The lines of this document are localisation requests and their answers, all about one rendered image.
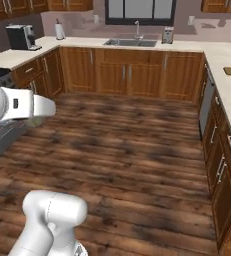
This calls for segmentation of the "wooden base cupboards under sink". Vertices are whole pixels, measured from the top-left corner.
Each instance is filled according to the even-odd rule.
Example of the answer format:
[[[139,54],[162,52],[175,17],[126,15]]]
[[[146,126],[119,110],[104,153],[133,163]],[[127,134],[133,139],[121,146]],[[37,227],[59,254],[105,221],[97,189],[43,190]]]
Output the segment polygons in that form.
[[[65,90],[197,102],[202,52],[62,47]]]

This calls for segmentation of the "steel sink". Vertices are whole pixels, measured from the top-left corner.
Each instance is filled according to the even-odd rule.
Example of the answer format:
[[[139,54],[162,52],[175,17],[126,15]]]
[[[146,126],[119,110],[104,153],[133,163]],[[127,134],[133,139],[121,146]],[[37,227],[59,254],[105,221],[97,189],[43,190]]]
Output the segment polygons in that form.
[[[144,39],[109,39],[103,45],[129,47],[155,47],[157,41]]]

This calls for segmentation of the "white paper towel roll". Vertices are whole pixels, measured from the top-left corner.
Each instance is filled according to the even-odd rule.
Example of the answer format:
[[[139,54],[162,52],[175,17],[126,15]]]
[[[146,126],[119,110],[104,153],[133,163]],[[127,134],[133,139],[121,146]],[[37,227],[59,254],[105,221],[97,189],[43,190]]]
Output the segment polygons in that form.
[[[59,20],[56,20],[56,23],[55,23],[55,33],[56,33],[57,40],[64,40],[66,38],[65,32],[63,30],[63,26],[59,22]]]

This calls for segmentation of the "steel dishwasher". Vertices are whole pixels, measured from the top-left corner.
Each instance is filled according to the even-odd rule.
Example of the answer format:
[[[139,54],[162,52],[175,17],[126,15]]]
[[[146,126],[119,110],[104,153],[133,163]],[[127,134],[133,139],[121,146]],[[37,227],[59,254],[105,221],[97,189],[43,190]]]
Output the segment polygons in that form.
[[[208,64],[204,65],[204,84],[201,92],[201,103],[199,111],[199,131],[200,139],[203,139],[207,124],[209,110],[211,108],[212,97],[215,89],[215,81]]]

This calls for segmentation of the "wooden base cupboards beside stove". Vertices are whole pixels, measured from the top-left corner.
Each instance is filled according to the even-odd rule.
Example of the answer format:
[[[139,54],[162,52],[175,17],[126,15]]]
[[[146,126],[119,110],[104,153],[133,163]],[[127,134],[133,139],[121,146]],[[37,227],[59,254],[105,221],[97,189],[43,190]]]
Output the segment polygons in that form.
[[[12,70],[15,85],[36,94],[55,98],[64,91],[60,51],[52,49]]]

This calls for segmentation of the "black framed window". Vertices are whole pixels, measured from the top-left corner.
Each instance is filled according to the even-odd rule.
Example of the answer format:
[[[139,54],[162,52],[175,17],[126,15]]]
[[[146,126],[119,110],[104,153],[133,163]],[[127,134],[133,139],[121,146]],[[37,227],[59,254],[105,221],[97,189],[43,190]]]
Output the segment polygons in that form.
[[[105,0],[106,25],[172,26],[177,0]]]

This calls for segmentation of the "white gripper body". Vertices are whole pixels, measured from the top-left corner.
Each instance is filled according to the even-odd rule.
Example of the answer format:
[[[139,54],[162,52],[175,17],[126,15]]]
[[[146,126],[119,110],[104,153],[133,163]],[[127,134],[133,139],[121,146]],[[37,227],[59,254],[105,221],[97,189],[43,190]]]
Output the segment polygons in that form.
[[[53,100],[41,95],[34,95],[33,114],[36,117],[50,117],[56,114],[56,104]]]

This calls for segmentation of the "wooden base cupboards beside dishwasher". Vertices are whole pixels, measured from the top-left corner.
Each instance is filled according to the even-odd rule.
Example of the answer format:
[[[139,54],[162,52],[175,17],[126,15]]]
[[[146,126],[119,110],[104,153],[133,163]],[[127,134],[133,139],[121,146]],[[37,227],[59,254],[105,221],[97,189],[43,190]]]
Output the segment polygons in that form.
[[[214,90],[203,141],[219,256],[231,256],[231,127]]]

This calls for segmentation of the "steel tap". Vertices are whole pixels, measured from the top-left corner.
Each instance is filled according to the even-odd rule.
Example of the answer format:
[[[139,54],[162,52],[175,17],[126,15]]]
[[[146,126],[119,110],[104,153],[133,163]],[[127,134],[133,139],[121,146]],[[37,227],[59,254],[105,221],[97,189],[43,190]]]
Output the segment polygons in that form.
[[[137,20],[135,21],[135,25],[136,25],[136,35],[135,38],[140,40],[143,39],[143,35],[140,34],[140,22]]]

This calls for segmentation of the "wooden wall cupboards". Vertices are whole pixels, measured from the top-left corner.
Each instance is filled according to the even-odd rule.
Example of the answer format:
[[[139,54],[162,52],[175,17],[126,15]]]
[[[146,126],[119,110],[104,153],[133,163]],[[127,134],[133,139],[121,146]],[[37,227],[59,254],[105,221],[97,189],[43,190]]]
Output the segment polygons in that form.
[[[231,13],[231,0],[202,0],[201,11],[205,13]]]
[[[93,0],[0,0],[0,20],[46,11],[90,11]]]

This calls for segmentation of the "black coffee machine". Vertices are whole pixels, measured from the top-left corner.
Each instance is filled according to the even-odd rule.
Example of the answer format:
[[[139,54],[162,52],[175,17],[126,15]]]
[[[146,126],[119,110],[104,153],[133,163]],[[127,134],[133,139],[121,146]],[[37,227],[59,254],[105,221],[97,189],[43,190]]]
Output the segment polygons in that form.
[[[41,49],[41,46],[35,43],[32,25],[8,25],[6,31],[12,50],[36,51]]]

